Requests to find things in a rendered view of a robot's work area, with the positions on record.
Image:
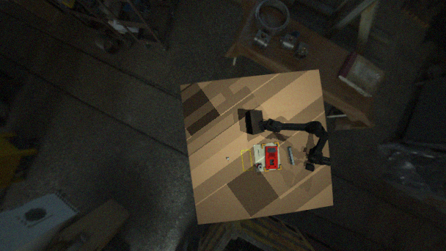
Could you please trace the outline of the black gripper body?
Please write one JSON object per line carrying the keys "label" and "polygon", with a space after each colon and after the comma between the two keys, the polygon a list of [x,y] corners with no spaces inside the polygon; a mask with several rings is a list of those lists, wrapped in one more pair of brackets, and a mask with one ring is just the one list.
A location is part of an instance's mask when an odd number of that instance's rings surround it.
{"label": "black gripper body", "polygon": [[[310,153],[310,155],[312,155],[312,148],[310,148],[310,152],[309,153]],[[317,163],[317,162],[310,161],[309,159],[308,159],[308,161],[310,162],[310,164],[306,164],[305,169],[314,172],[314,169],[315,169],[314,168],[314,163]]]}

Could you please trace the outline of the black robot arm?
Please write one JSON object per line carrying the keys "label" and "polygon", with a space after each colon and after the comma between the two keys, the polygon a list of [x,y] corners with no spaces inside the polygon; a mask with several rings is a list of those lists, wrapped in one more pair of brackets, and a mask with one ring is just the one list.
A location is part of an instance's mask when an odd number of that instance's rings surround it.
{"label": "black robot arm", "polygon": [[281,123],[280,121],[275,121],[269,118],[268,121],[260,121],[258,124],[260,130],[268,130],[277,133],[281,130],[306,131],[309,134],[316,135],[319,137],[319,140],[317,145],[312,149],[312,155],[308,154],[308,159],[317,162],[315,164],[330,166],[332,158],[325,157],[322,153],[329,135],[321,125],[320,121],[311,121],[308,123]]}

